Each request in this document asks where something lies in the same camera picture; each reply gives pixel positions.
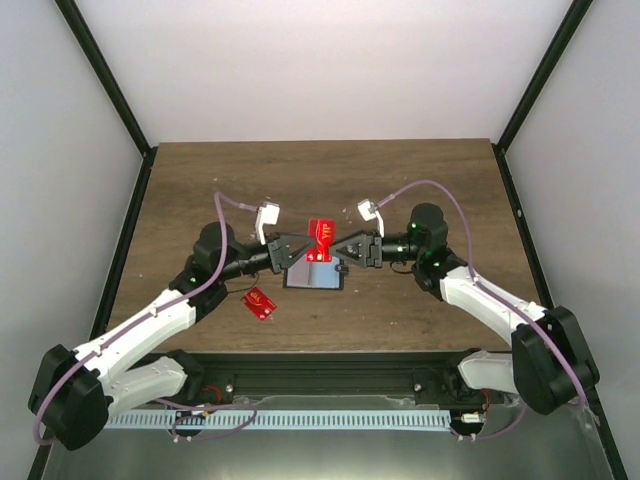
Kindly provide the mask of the black leather card holder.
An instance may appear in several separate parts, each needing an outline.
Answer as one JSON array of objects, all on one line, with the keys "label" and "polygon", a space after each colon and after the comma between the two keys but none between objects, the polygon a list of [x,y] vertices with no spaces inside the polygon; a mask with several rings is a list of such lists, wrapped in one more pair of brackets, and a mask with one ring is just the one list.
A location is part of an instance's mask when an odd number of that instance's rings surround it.
[{"label": "black leather card holder", "polygon": [[290,289],[342,290],[344,264],[334,258],[331,262],[297,261],[284,274],[283,287]]}]

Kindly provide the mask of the red VIP card overlapped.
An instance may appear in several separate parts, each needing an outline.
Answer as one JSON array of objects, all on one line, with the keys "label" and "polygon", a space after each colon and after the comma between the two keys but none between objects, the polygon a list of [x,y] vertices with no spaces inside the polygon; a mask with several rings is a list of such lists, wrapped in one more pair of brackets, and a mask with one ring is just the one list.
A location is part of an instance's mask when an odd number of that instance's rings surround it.
[{"label": "red VIP card overlapped", "polygon": [[308,235],[316,241],[306,254],[308,263],[330,263],[333,257],[330,247],[335,240],[336,222],[332,219],[312,218],[308,224]]}]

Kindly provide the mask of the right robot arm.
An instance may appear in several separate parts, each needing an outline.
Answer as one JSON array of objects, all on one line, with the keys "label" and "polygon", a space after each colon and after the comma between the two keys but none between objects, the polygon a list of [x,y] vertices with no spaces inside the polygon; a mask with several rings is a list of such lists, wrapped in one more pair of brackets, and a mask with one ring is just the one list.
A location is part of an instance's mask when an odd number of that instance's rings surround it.
[{"label": "right robot arm", "polygon": [[465,403],[489,389],[516,394],[534,412],[548,415],[584,397],[600,373],[576,316],[562,306],[547,309],[522,300],[472,272],[447,237],[441,208],[421,203],[405,232],[359,231],[329,251],[361,268],[409,263],[421,290],[471,315],[507,343],[509,352],[475,351],[445,376],[451,400]]}]

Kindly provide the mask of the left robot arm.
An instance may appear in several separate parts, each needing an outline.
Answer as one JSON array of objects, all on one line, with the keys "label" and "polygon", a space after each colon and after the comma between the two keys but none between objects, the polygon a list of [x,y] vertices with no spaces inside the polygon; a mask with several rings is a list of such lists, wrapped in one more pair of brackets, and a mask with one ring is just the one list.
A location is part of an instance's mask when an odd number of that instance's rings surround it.
[{"label": "left robot arm", "polygon": [[35,441],[47,444],[40,434],[46,428],[74,451],[110,419],[149,401],[196,402],[205,381],[188,354],[166,354],[143,367],[138,361],[213,312],[228,295],[227,280],[263,270],[278,274],[316,244],[314,236],[288,233],[242,244],[230,225],[207,224],[184,269],[149,305],[89,342],[73,349],[58,344],[43,355],[28,399]]}]

